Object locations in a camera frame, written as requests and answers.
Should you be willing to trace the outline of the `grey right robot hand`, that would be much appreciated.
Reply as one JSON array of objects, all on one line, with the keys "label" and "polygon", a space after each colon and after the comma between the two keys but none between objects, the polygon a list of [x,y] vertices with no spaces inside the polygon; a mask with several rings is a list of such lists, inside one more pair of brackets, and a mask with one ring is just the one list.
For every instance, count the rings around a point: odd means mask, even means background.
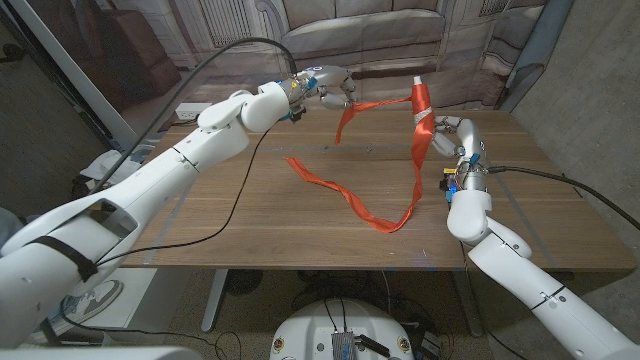
[{"label": "grey right robot hand", "polygon": [[471,119],[437,116],[431,146],[443,156],[457,158],[454,179],[458,190],[487,191],[485,145]]}]

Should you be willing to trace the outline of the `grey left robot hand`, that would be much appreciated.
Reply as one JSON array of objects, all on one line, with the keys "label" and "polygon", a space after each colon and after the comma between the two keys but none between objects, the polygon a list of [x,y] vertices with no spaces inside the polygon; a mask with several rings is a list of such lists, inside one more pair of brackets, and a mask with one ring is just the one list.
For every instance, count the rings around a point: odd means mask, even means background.
[{"label": "grey left robot hand", "polygon": [[279,81],[291,110],[302,110],[307,99],[318,97],[329,110],[345,110],[356,101],[352,72],[333,65],[308,67]]}]

